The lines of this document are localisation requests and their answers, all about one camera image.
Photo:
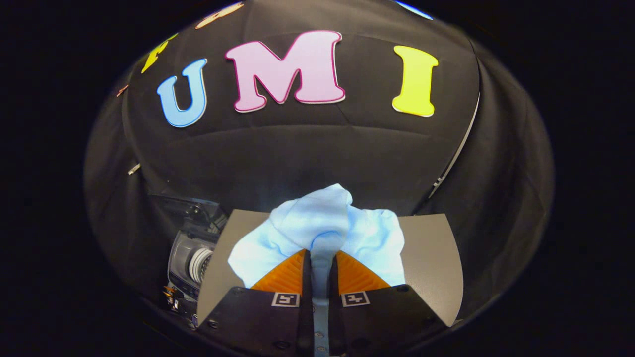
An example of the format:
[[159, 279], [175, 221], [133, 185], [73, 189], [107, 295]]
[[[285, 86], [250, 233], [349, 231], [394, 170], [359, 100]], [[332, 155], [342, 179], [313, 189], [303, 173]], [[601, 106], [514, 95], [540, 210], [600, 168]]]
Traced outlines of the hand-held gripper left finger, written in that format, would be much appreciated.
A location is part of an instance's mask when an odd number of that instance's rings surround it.
[[229, 288], [197, 332], [229, 357], [311, 357], [313, 315], [311, 256], [302, 249], [251, 289]]

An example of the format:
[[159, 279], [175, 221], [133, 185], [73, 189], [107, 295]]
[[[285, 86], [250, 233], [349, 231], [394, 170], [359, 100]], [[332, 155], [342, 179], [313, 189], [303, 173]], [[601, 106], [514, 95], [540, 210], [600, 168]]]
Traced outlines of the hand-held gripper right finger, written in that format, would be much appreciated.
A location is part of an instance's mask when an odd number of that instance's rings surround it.
[[447, 330], [413, 287], [388, 284], [343, 251], [333, 259], [327, 291], [336, 357], [408, 357]]

